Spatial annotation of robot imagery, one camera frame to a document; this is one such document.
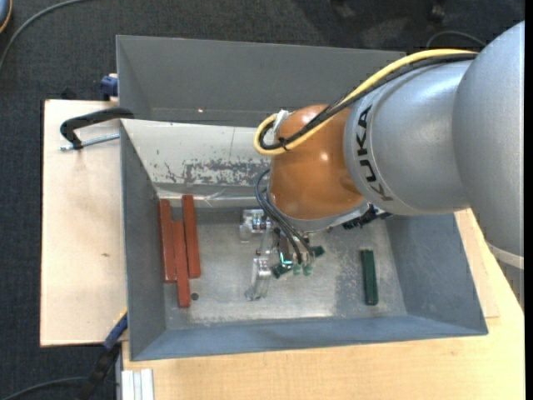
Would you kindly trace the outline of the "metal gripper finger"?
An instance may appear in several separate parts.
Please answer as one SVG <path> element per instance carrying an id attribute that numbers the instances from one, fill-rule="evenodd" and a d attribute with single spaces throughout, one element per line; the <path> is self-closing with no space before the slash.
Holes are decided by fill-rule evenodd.
<path id="1" fill-rule="evenodd" d="M 264 233 L 271 225 L 270 218 L 260 208 L 245 208 L 241 213 L 239 238 L 249 241 L 256 234 Z"/>
<path id="2" fill-rule="evenodd" d="M 252 260 L 252 276 L 249 288 L 245 291 L 247 301 L 256 301 L 267 297 L 272 272 L 268 260 L 255 257 Z"/>

